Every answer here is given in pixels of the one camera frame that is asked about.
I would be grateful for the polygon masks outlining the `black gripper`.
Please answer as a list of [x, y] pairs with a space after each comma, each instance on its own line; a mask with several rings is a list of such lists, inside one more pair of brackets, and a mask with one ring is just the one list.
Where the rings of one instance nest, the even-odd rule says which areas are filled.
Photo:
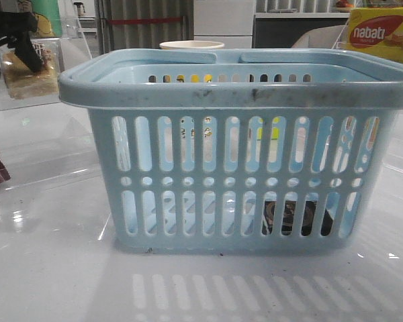
[[40, 72], [43, 67], [43, 61], [36, 53], [30, 39], [30, 32], [36, 30], [37, 20], [32, 13], [0, 10], [0, 46], [8, 44], [8, 48], [13, 48], [14, 54], [32, 72]]

